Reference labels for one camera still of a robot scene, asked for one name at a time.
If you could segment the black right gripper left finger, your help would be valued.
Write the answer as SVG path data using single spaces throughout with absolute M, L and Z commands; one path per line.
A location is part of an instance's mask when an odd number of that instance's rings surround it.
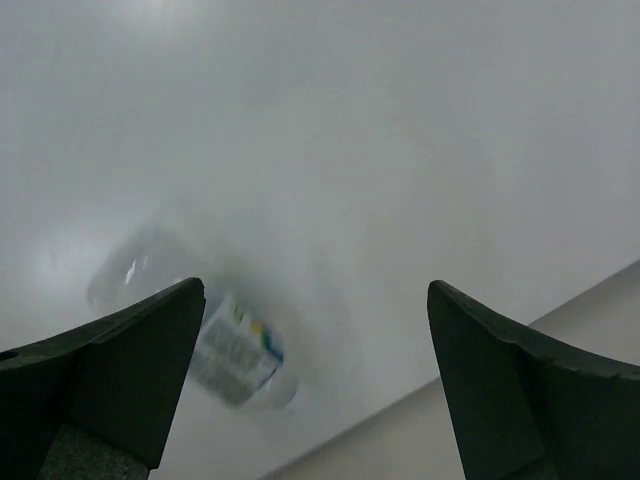
M 4 479 L 146 479 L 158 468 L 205 307 L 189 278 L 1 354 Z

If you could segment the squashed clear blue-label bottle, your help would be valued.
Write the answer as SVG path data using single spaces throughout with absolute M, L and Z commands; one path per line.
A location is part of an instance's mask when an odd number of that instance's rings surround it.
M 97 314 L 108 315 L 190 277 L 202 281 L 205 298 L 191 378 L 230 407 L 289 405 L 299 381 L 279 332 L 171 230 L 146 226 L 117 244 L 91 279 L 87 300 Z

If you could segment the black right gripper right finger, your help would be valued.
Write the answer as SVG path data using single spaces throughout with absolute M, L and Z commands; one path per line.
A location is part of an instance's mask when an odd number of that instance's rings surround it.
M 432 341 L 468 479 L 636 479 L 639 368 L 430 283 Z

